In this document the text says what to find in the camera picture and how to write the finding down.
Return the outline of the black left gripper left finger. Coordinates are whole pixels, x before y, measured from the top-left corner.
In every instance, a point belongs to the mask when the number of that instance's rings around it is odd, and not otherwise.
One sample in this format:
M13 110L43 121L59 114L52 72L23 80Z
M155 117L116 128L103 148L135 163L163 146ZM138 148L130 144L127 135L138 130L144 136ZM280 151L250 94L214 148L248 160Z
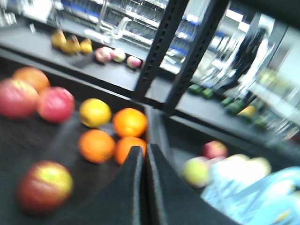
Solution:
M95 199L83 208L78 225L139 225L143 150L131 147L120 170Z

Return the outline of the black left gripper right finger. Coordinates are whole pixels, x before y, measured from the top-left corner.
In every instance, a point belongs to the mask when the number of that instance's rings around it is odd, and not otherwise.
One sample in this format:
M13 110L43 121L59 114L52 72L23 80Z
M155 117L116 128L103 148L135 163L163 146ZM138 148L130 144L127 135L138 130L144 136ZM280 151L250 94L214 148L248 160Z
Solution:
M152 225L234 225L192 190L156 144L146 153L146 177Z

